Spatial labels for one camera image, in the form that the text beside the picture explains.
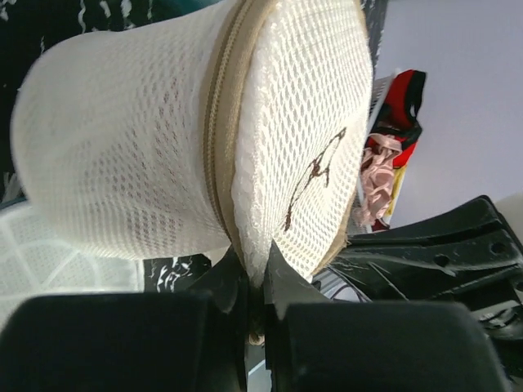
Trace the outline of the beige mesh bra laundry bag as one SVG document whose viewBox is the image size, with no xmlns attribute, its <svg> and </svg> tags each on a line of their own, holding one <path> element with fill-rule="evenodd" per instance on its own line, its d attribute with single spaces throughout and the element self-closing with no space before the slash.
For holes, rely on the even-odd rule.
<svg viewBox="0 0 523 392">
<path fill-rule="evenodd" d="M 357 1 L 222 1 L 36 61 L 11 117 L 31 203 L 75 247 L 150 259 L 277 246 L 303 278 L 345 246 L 373 65 Z"/>
</svg>

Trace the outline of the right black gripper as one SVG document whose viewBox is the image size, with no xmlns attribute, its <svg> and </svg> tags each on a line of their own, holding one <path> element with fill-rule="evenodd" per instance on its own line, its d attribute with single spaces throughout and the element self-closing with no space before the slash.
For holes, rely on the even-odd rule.
<svg viewBox="0 0 523 392">
<path fill-rule="evenodd" d="M 395 229 L 352 235 L 313 278 L 333 298 L 462 304 L 497 345 L 522 349 L 522 241 L 487 196 Z"/>
</svg>

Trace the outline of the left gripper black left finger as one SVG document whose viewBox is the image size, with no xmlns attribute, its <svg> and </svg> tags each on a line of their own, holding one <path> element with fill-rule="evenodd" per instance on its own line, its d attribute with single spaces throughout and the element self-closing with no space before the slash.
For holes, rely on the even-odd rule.
<svg viewBox="0 0 523 392">
<path fill-rule="evenodd" d="M 1 334 L 4 391 L 244 391 L 248 283 L 224 258 L 185 290 L 40 296 Z"/>
</svg>

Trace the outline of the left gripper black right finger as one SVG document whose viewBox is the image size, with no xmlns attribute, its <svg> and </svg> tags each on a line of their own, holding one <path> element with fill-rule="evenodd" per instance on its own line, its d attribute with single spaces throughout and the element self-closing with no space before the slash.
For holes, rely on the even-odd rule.
<svg viewBox="0 0 523 392">
<path fill-rule="evenodd" d="M 276 391 L 507 391 L 485 329 L 438 301 L 332 301 L 278 248 L 264 282 L 266 357 Z"/>
</svg>

